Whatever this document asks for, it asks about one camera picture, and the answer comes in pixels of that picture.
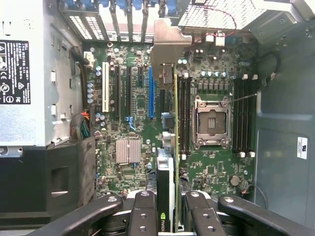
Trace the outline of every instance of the white pci slot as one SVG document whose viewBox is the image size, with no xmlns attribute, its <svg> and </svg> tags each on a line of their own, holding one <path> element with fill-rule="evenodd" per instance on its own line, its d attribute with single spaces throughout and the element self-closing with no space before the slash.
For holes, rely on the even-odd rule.
<svg viewBox="0 0 315 236">
<path fill-rule="evenodd" d="M 103 62 L 102 71 L 103 71 L 102 109 L 103 109 L 103 112 L 109 112 L 109 63 L 108 62 Z"/>
</svg>

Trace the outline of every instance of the aluminum heatsink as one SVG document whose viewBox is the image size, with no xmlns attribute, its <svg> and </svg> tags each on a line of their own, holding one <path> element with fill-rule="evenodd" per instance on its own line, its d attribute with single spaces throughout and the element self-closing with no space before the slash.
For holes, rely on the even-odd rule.
<svg viewBox="0 0 315 236">
<path fill-rule="evenodd" d="M 141 161 L 141 140 L 116 140 L 116 163 Z"/>
</svg>

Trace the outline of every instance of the white sticker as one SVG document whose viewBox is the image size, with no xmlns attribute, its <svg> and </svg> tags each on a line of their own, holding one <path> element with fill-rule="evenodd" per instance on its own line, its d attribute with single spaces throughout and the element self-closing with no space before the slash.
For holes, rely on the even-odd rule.
<svg viewBox="0 0 315 236">
<path fill-rule="evenodd" d="M 297 157 L 307 159 L 307 138 L 297 138 Z"/>
</svg>

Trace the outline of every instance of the regulatory label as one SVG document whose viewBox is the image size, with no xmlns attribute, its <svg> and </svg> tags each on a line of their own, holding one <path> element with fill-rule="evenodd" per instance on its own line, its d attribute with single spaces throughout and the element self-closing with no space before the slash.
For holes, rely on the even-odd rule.
<svg viewBox="0 0 315 236">
<path fill-rule="evenodd" d="M 30 104 L 28 41 L 0 40 L 0 104 Z"/>
<path fill-rule="evenodd" d="M 297 157 L 307 159 L 307 138 L 297 138 Z"/>
</svg>

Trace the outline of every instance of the power supply label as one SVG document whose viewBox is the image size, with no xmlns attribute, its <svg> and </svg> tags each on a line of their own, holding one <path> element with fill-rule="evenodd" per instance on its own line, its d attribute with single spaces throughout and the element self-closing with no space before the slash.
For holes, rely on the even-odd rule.
<svg viewBox="0 0 315 236">
<path fill-rule="evenodd" d="M 29 42 L 0 40 L 0 105 L 30 103 Z"/>
</svg>

